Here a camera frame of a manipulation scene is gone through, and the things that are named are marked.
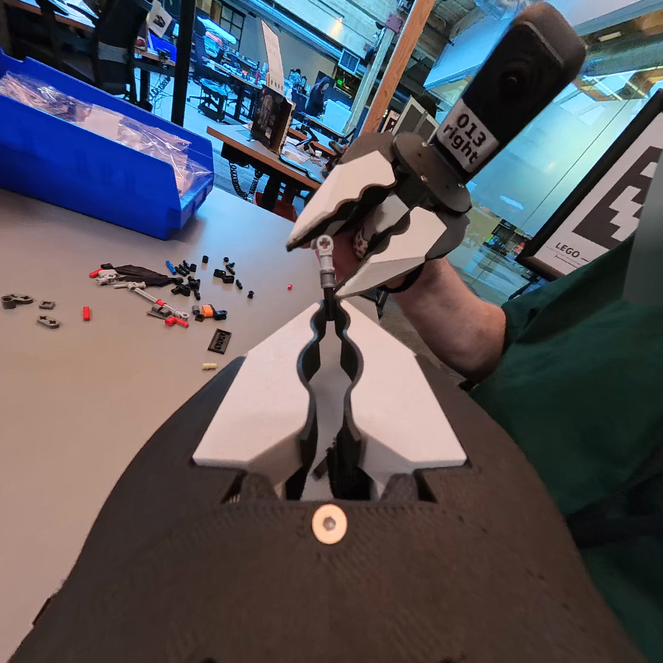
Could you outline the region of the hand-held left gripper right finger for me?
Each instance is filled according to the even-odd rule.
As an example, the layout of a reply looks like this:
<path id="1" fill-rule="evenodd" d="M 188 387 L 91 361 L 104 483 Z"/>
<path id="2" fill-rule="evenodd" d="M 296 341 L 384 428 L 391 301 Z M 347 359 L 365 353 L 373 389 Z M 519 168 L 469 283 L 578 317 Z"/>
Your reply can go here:
<path id="1" fill-rule="evenodd" d="M 346 301 L 335 325 L 350 385 L 334 441 L 334 496 L 369 500 L 395 475 L 465 465 L 417 356 Z"/>

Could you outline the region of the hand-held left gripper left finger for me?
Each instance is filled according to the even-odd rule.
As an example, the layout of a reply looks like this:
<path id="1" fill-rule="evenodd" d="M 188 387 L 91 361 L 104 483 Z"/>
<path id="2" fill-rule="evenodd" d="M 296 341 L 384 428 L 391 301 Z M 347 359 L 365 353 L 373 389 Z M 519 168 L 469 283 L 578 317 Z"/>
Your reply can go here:
<path id="1" fill-rule="evenodd" d="M 286 499 L 301 499 L 317 452 L 310 380 L 326 324 L 324 304 L 313 304 L 247 352 L 193 454 L 196 465 L 259 474 Z"/>

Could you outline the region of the light grey lego joint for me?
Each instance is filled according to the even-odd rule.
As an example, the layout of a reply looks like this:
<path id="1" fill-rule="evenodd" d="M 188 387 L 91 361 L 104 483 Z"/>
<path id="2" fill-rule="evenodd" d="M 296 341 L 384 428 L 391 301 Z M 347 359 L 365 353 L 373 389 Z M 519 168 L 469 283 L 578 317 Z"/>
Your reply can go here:
<path id="1" fill-rule="evenodd" d="M 334 268 L 334 240 L 328 235 L 321 235 L 316 240 L 319 258 L 319 277 L 323 290 L 336 288 L 336 270 Z"/>

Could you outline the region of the person's right forearm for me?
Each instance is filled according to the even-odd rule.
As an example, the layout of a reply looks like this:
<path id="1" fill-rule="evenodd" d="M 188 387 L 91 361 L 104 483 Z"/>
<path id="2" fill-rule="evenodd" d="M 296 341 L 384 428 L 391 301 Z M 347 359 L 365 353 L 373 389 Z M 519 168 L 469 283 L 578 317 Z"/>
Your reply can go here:
<path id="1" fill-rule="evenodd" d="M 427 262 L 396 299 L 422 341 L 460 376 L 477 384 L 497 368 L 505 346 L 505 313 L 474 294 L 446 258 Z"/>

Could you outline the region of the pile of loose lego pieces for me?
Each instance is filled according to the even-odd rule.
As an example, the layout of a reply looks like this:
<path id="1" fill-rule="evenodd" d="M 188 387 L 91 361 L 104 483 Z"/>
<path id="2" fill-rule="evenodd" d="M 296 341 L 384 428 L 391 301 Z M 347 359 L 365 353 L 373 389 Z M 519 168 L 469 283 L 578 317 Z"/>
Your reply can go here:
<path id="1" fill-rule="evenodd" d="M 212 304 L 202 302 L 202 279 L 197 276 L 198 264 L 186 260 L 178 264 L 167 260 L 164 263 L 166 273 L 135 265 L 114 266 L 110 263 L 101 264 L 91 271 L 88 277 L 97 286 L 112 287 L 125 290 L 139 296 L 150 308 L 146 315 L 160 319 L 166 327 L 188 328 L 191 320 L 204 322 L 207 319 L 223 321 L 228 312 Z M 169 303 L 162 296 L 153 294 L 152 289 L 168 288 L 173 296 L 192 298 L 189 309 Z"/>

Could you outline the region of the person's right hand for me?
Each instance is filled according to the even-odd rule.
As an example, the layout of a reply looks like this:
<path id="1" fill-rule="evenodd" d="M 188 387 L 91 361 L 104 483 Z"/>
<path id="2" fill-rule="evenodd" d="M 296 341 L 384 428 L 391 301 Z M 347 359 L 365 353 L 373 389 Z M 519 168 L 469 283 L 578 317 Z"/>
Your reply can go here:
<path id="1" fill-rule="evenodd" d="M 353 252 L 354 230 L 343 231 L 334 237 L 333 262 L 338 279 L 351 274 L 359 266 Z M 404 292 L 393 297 L 405 316 L 414 321 L 433 321 L 444 318 L 460 319 L 472 297 L 446 258 L 426 262 L 422 274 Z"/>

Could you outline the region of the dark printed box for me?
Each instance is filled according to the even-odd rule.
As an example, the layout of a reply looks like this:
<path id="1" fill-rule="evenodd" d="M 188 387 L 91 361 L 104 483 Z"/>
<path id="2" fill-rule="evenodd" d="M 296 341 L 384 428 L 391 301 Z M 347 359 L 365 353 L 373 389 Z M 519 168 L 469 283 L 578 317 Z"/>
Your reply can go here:
<path id="1" fill-rule="evenodd" d="M 295 110 L 292 101 L 263 86 L 253 114 L 251 137 L 273 153 L 282 153 Z"/>

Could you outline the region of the background wooden desk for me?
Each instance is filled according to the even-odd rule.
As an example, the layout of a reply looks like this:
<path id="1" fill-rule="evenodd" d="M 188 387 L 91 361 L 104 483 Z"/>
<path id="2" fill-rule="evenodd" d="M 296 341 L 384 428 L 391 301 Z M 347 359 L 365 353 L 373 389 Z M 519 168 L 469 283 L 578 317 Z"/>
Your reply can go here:
<path id="1" fill-rule="evenodd" d="M 281 193 L 292 202 L 302 192 L 307 198 L 321 185 L 319 168 L 302 170 L 283 161 L 277 153 L 251 137 L 249 130 L 240 125 L 208 126 L 206 133 L 222 142 L 221 156 L 237 166 L 251 166 L 268 177 L 259 206 L 273 211 Z"/>

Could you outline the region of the wooden pillar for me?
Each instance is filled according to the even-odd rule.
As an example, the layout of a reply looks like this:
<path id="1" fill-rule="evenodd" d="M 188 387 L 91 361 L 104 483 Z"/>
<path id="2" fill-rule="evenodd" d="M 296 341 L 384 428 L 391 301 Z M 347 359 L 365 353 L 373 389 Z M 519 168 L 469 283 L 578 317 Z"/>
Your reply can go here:
<path id="1" fill-rule="evenodd" d="M 415 1 L 403 24 L 391 59 L 374 95 L 359 136 L 377 132 L 435 1 Z"/>

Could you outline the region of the white sign board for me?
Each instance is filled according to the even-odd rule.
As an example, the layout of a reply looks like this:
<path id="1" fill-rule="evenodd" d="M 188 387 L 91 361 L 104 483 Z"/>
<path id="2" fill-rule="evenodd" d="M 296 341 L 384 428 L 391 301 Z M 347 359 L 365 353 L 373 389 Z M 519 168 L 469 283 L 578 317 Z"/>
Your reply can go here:
<path id="1" fill-rule="evenodd" d="M 266 85 L 285 97 L 285 77 L 278 35 L 264 20 L 261 20 L 261 29 L 267 55 Z"/>

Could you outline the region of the person's green shirt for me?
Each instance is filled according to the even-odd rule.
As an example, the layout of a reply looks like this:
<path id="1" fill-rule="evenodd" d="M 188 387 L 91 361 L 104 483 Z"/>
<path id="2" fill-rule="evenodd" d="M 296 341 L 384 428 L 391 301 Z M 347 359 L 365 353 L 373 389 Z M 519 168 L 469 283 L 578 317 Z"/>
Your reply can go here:
<path id="1" fill-rule="evenodd" d="M 470 393 L 517 443 L 605 601 L 662 661 L 662 307 L 623 299 L 634 236 L 505 303 L 502 358 Z"/>

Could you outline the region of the black office chair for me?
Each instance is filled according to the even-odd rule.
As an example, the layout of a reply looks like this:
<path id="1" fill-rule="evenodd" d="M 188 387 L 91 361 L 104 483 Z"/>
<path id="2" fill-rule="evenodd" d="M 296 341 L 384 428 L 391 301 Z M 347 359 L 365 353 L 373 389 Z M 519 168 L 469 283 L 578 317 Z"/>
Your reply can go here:
<path id="1" fill-rule="evenodd" d="M 135 105 L 135 42 L 151 6 L 148 1 L 106 1 L 93 33 L 96 87 Z"/>
<path id="2" fill-rule="evenodd" d="M 198 110 L 206 117 L 222 123 L 226 119 L 225 104 L 228 100 L 228 91 L 221 84 L 221 77 L 208 65 L 203 36 L 195 33 L 194 44 L 194 73 L 193 80 L 200 86 L 201 94 L 196 97 L 199 101 Z"/>

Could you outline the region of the black pole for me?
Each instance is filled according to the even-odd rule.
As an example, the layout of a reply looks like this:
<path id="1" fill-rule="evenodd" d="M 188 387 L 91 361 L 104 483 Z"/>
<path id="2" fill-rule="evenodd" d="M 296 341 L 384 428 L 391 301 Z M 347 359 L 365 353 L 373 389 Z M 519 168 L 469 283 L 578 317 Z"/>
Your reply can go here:
<path id="1" fill-rule="evenodd" d="M 181 1 L 170 118 L 172 123 L 180 127 L 184 125 L 194 20 L 195 1 Z"/>

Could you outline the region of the clear plastic parts bags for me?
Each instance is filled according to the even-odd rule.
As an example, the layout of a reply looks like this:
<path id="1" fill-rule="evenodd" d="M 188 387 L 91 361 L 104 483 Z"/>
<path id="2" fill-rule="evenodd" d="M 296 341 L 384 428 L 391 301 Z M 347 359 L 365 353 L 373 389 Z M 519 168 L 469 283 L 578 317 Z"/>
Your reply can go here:
<path id="1" fill-rule="evenodd" d="M 188 140 L 101 105 L 82 102 L 43 80 L 5 73 L 1 78 L 1 95 L 166 162 L 174 171 L 180 197 L 201 178 L 213 176 L 213 170 L 190 156 Z"/>

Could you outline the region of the blue storage bin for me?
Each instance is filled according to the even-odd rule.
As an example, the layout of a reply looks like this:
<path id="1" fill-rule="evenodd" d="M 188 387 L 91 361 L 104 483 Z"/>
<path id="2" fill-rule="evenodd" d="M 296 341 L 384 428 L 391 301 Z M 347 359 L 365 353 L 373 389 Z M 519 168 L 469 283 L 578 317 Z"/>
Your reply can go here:
<path id="1" fill-rule="evenodd" d="M 27 76 L 91 106 L 118 113 L 189 143 L 187 156 L 207 171 L 183 195 L 173 166 L 10 96 L 1 96 L 1 187 L 68 210 L 169 239 L 213 186 L 209 139 L 109 95 L 68 74 L 1 52 L 1 77 Z"/>

